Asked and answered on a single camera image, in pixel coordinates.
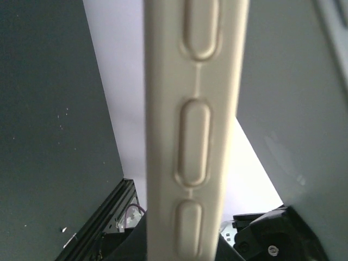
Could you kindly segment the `phone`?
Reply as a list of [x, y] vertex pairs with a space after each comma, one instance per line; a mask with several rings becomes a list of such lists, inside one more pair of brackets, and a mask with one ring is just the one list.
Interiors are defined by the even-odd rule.
[[149, 260], [214, 260], [249, 1], [144, 1]]

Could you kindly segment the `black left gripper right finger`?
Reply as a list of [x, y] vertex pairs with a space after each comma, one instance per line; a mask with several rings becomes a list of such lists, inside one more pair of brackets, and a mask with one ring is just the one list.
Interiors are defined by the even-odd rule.
[[244, 261], [244, 258], [220, 234], [215, 261]]

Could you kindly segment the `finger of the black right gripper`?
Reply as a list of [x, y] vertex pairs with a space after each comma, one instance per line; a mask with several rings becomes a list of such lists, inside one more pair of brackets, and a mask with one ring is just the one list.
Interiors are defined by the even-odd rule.
[[328, 260], [318, 238], [290, 207], [233, 216], [234, 249], [245, 260]]

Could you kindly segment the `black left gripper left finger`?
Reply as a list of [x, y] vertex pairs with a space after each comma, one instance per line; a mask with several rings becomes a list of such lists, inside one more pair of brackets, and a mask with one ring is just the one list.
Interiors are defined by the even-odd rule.
[[108, 255], [108, 260], [147, 260], [146, 221], [144, 214], [130, 235]]

